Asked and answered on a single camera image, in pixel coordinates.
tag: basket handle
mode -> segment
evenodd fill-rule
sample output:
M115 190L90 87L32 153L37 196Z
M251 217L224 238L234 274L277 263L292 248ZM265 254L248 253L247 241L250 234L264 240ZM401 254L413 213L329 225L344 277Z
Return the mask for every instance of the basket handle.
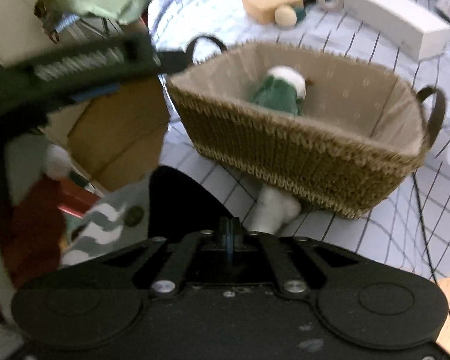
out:
M197 41L199 39L208 39L215 43L220 51L223 53L227 51L227 46L225 46L225 43L223 43L220 39L215 38L213 35L199 35L192 39L192 41L188 44L187 49L185 51L185 56L187 57L188 61L193 64L193 53L195 51L195 46L197 45Z
M442 129L443 120L445 119L445 111L447 109L447 100L442 90L426 86L418 91L416 94L416 99L422 104L427 97L437 94L435 98L435 103L433 104L432 113L430 114L430 119L427 122L428 131L428 143L430 147L433 146L435 140L437 139L438 133Z

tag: wooden ball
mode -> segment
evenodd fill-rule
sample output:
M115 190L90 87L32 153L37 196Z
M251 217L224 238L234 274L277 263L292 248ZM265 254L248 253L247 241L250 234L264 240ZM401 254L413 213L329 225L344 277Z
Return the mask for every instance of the wooden ball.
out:
M282 28L296 25L296 12L290 5L281 5L275 10L275 23Z

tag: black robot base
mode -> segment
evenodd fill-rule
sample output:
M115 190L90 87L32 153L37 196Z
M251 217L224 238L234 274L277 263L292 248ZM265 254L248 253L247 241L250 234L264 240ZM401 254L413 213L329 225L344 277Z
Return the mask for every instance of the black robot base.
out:
M29 341L14 358L445 360L447 310L419 276L223 220L27 283L12 312Z

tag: beige fabric liner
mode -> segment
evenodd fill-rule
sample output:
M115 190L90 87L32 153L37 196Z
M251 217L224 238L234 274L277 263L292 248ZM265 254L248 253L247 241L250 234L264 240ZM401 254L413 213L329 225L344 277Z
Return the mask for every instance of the beige fabric liner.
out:
M402 155L419 154L425 132L415 94L408 82L376 64L293 45L248 43L190 67L170 82L203 97L257 108L247 99L277 65L313 81L303 102L304 116L283 117Z

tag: green plush toy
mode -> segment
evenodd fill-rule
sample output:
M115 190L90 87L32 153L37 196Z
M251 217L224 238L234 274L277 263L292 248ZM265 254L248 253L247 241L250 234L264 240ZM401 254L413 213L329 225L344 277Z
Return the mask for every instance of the green plush toy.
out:
M305 97L305 79L288 66L275 66L253 95L250 102L275 111L301 114ZM275 234L284 223L290 223L300 214L300 202L289 192L264 184L251 214L249 231Z
M250 102L275 111L301 115L306 84L303 76L288 66L275 66Z

